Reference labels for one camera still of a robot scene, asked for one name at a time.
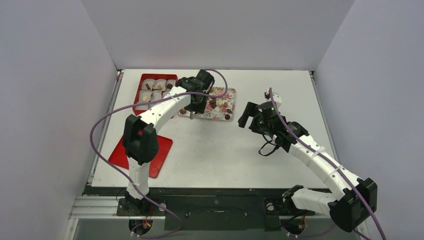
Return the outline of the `red box lid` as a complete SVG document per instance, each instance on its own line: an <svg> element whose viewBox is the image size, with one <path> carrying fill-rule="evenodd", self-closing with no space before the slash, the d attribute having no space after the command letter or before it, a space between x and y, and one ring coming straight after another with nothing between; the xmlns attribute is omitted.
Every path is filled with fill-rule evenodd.
<svg viewBox="0 0 424 240"><path fill-rule="evenodd" d="M173 140L167 137L163 137L158 135L158 153L154 157L154 159L150 162L149 167L149 177L150 178L157 178L162 166L171 150L171 147L173 145ZM125 153L125 149L123 147L123 137L120 138L119 142L117 143L116 147L112 151L110 157L108 158L108 161L118 167L121 167L123 169L128 170L129 169L129 162L127 159L127 155Z"/></svg>

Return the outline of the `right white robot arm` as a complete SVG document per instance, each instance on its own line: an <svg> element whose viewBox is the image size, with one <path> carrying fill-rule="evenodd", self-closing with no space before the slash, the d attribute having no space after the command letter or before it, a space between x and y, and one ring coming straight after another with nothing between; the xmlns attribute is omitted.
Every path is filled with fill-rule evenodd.
<svg viewBox="0 0 424 240"><path fill-rule="evenodd" d="M305 164L329 189L320 192L295 185L282 195L282 207L289 214L311 211L329 216L341 230L353 232L377 210L378 186L371 179L351 173L319 145L298 122L286 121L272 102L248 102L238 125L271 138L276 149L282 148Z"/></svg>

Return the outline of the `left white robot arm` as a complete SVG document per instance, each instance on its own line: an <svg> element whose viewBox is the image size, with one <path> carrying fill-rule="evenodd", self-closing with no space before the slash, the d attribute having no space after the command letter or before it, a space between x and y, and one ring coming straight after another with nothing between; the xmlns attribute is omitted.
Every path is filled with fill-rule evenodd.
<svg viewBox="0 0 424 240"><path fill-rule="evenodd" d="M128 184L124 194L126 205L136 214L150 211L145 197L149 194L149 169L159 152L157 133L178 111L184 109L195 114L204 113L209 87L214 77L201 69L196 76L183 77L166 96L166 100L137 116L129 115L124 124L122 145L129 164Z"/></svg>

